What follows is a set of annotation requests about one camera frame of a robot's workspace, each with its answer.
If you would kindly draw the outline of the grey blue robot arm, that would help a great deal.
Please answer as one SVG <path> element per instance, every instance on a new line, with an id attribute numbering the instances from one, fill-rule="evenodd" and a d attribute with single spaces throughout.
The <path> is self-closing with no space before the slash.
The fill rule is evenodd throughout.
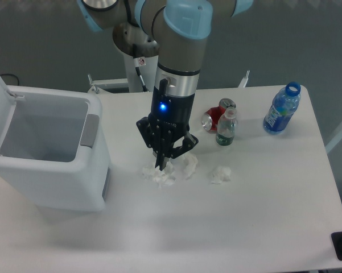
<path id="1" fill-rule="evenodd" d="M 156 168 L 163 169 L 198 143 L 189 118 L 212 23 L 246 11 L 252 1 L 78 1 L 78 6 L 94 30 L 129 24 L 145 44 L 156 44 L 151 111 L 137 128 L 153 150 Z"/>

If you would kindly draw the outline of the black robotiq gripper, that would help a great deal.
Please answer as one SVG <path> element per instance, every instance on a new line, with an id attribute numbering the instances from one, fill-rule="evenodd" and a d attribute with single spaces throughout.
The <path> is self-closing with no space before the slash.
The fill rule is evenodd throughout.
<path id="1" fill-rule="evenodd" d="M 146 146 L 155 153 L 155 168 L 163 170 L 169 159 L 176 159 L 198 144 L 197 137 L 188 132 L 194 98 L 194 94 L 175 97 L 154 89 L 150 114 L 138 120 L 136 126 Z M 174 147 L 183 136 L 182 145 Z"/>

